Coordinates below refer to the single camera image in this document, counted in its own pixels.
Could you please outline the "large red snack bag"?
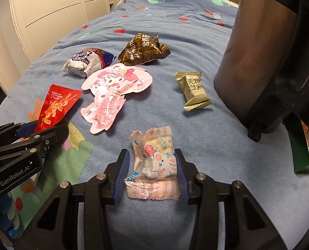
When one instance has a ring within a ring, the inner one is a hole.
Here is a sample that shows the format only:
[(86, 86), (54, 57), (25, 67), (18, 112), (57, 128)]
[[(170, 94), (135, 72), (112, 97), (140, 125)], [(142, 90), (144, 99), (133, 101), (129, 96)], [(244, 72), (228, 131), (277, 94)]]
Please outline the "large red snack bag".
[(41, 108), (34, 133), (59, 123), (81, 97), (82, 91), (52, 84)]

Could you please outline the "white blue wafer packet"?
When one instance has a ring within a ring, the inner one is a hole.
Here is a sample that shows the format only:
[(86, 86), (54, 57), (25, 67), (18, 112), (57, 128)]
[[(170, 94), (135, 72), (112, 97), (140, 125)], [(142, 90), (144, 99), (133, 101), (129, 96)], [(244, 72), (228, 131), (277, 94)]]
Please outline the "white blue wafer packet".
[(88, 47), (69, 58), (62, 66), (62, 71), (86, 79), (96, 71), (108, 67), (115, 58), (110, 52)]

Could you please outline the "pink cartoon shaped packet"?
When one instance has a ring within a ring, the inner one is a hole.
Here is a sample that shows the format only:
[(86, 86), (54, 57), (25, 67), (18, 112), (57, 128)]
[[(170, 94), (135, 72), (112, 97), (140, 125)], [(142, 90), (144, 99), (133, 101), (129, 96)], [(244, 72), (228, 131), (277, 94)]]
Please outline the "pink cartoon shaped packet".
[(150, 87), (153, 77), (143, 68), (114, 64), (90, 75), (82, 90), (90, 90), (94, 102), (81, 109), (82, 117), (91, 123), (91, 134), (112, 126), (129, 93), (140, 93)]

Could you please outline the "clear pink bunny candy packet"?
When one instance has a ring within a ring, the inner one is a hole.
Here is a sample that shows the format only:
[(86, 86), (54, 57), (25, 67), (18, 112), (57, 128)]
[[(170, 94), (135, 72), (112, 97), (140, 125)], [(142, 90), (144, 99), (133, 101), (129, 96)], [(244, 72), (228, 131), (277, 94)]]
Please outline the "clear pink bunny candy packet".
[(130, 135), (134, 169), (124, 179), (127, 195), (140, 200), (180, 199), (178, 166), (171, 127), (151, 128)]

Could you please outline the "brown chocolate snack bag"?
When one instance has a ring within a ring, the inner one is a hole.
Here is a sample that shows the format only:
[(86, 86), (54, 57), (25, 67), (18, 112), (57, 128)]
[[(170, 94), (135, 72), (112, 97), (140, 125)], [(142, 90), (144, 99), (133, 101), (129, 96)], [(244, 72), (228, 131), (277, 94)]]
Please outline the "brown chocolate snack bag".
[(134, 66), (165, 59), (170, 54), (170, 49), (159, 41), (158, 35), (152, 37), (138, 33), (118, 55), (118, 61), (127, 66)]

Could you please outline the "olive green candy packet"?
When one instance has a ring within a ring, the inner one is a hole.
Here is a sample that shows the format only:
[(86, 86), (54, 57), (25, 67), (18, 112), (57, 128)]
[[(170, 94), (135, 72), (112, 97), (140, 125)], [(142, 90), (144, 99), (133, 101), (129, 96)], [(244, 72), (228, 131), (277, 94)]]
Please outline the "olive green candy packet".
[(202, 109), (213, 104), (201, 83), (201, 72), (177, 72), (175, 73), (175, 80), (186, 99), (185, 111)]

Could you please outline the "green shallow tray box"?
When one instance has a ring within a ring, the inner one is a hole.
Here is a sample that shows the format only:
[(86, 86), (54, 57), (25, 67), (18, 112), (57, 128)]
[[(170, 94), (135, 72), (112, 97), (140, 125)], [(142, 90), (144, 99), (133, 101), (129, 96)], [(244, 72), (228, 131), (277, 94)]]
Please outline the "green shallow tray box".
[(296, 115), (283, 121), (290, 138), (294, 173), (309, 174), (309, 127)]

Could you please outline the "cream wardrobe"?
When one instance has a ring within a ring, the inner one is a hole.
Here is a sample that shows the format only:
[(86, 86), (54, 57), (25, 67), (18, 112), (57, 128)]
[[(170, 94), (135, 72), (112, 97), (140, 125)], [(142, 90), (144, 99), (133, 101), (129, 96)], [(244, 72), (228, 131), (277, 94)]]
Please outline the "cream wardrobe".
[(0, 0), (0, 87), (74, 29), (110, 12), (108, 0)]

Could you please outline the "blue patterned bed cover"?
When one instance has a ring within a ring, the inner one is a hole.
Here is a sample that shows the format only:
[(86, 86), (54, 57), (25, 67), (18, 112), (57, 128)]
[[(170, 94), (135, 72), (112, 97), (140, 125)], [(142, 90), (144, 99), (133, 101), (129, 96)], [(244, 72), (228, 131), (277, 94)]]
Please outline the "blue patterned bed cover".
[[(112, 13), (95, 19), (62, 38), (38, 58), (12, 87), (0, 105), (0, 125), (23, 123), (42, 104), (52, 84), (79, 89), (83, 79), (62, 71), (62, 65), (87, 47), (115, 55), (136, 33), (158, 35), (171, 54), (146, 70), (153, 83), (146, 90), (126, 95), (110, 129), (96, 135), (80, 110), (93, 94), (84, 91), (67, 114), (70, 134), (62, 146), (47, 154), (37, 186), (28, 193), (12, 191), (21, 209), (23, 232), (59, 182), (86, 182), (115, 161), (124, 148), (131, 149), (133, 131), (169, 126), (173, 144), (187, 161), (216, 181), (240, 180), (259, 202), (288, 249), (305, 238), (309, 229), (309, 175), (295, 174), (289, 134), (281, 125), (259, 142), (224, 105), (213, 80), (221, 63), (238, 9), (211, 0), (167, 0), (151, 5), (146, 0), (126, 0)], [(175, 73), (201, 72), (201, 83), (213, 104), (184, 110), (186, 99)]]

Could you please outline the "black cylindrical bin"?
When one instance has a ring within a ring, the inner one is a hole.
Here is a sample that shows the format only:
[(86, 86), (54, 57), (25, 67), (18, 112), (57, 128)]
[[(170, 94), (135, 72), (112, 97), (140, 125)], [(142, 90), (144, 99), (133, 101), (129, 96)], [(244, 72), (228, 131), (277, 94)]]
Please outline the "black cylindrical bin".
[(254, 141), (292, 114), (309, 126), (309, 0), (240, 0), (214, 87)]

